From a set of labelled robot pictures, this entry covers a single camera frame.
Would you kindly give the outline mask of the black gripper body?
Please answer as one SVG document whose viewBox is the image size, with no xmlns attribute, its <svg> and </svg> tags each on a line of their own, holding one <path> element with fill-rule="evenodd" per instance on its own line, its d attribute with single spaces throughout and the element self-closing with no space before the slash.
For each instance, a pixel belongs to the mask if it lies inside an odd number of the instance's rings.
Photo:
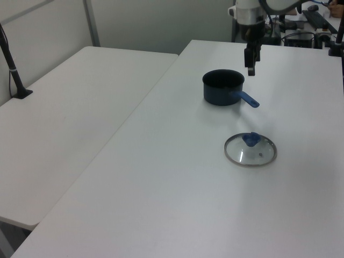
<svg viewBox="0 0 344 258">
<path fill-rule="evenodd" d="M 265 35 L 265 22 L 259 22 L 253 25 L 239 24 L 242 39 L 249 47 L 261 47 L 262 39 Z"/>
</svg>

